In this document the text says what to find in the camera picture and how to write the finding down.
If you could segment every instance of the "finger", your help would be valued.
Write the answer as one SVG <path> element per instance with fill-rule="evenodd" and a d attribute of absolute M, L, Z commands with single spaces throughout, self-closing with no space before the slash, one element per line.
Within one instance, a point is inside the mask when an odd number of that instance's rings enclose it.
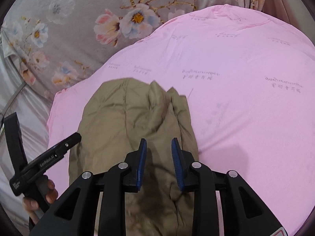
<path fill-rule="evenodd" d="M 47 195 L 46 195 L 46 200 L 48 201 L 48 203 L 53 204 L 56 199 L 58 198 L 58 192 L 56 189 L 50 191 Z"/>
<path fill-rule="evenodd" d="M 23 198 L 22 200 L 22 206 L 26 211 L 34 211 L 39 208 L 38 203 L 30 198 Z"/>
<path fill-rule="evenodd" d="M 55 183 L 52 180 L 49 179 L 47 185 L 50 190 L 55 189 Z"/>

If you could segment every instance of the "metal screw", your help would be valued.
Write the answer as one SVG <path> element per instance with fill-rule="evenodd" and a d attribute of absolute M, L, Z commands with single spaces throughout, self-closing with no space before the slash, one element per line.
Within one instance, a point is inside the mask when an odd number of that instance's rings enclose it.
<path fill-rule="evenodd" d="M 91 172 L 88 172 L 88 171 L 85 171 L 83 174 L 82 174 L 82 178 L 83 179 L 88 179 L 91 177 Z"/>
<path fill-rule="evenodd" d="M 199 168 L 201 168 L 201 163 L 195 161 L 195 162 L 192 163 L 192 167 L 195 168 L 195 169 L 199 169 Z"/>
<path fill-rule="evenodd" d="M 236 171 L 234 171 L 234 170 L 231 170 L 231 171 L 229 171 L 229 176 L 230 177 L 237 177 L 238 173 Z"/>
<path fill-rule="evenodd" d="M 118 165 L 118 168 L 120 168 L 120 169 L 126 169 L 128 167 L 128 163 L 125 163 L 125 162 L 122 162 L 122 163 L 119 163 L 119 165 Z"/>

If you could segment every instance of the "pink quilt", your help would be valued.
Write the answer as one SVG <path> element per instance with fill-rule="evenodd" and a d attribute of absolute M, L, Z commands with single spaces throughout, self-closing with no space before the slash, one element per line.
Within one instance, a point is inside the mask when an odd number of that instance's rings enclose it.
<path fill-rule="evenodd" d="M 200 160 L 236 170 L 289 235 L 315 206 L 315 47 L 293 26 L 229 5 L 182 15 L 56 94 L 49 146 L 74 133 L 105 81 L 134 77 L 186 95 Z M 48 171 L 62 193 L 66 157 Z"/>

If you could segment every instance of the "warning label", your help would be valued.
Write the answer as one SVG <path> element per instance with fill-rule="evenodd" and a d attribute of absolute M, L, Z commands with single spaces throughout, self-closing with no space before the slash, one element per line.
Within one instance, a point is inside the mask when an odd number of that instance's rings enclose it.
<path fill-rule="evenodd" d="M 277 231 L 275 231 L 272 235 L 270 236 L 288 236 L 287 232 L 283 227 L 280 227 Z"/>

